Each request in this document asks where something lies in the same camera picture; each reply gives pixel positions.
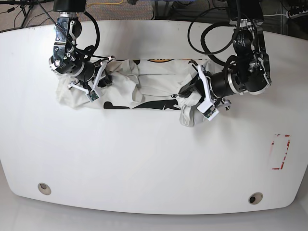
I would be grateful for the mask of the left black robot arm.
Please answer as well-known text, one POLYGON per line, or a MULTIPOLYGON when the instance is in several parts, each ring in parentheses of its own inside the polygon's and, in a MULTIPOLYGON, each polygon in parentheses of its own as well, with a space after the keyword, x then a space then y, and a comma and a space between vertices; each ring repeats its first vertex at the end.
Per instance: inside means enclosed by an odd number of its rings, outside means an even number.
POLYGON ((261 25, 264 21, 261 6, 257 0, 229 0, 225 7, 229 21, 208 26, 201 34, 198 50, 188 36, 188 44, 199 54, 207 55, 214 63, 222 66, 222 71, 211 74, 204 68, 188 84, 183 86, 178 95, 188 98, 193 92, 201 94, 200 104, 210 102, 203 114, 212 114, 220 107, 230 108, 226 98, 234 94, 248 92, 261 94, 271 85, 270 60, 266 52, 261 25), (206 44, 207 34, 218 27, 234 27, 230 42, 218 51, 210 51, 206 44))

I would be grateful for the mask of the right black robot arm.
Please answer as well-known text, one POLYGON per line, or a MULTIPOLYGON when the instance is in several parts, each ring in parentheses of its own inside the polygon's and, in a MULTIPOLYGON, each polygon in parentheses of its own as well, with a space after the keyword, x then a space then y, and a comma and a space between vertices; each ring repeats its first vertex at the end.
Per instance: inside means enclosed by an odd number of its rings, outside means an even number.
POLYGON ((86 0, 54 2, 53 11, 59 12, 60 16, 54 22, 56 38, 49 64, 54 73, 72 78, 68 84, 69 89, 75 88, 84 92, 92 102, 101 97, 100 88, 112 84, 112 78, 105 68, 115 57, 94 55, 100 44, 100 31, 94 17, 86 12, 86 6, 86 0), (96 34, 95 44, 84 49, 77 48, 77 38, 82 32, 79 13, 84 13, 93 22, 96 34))

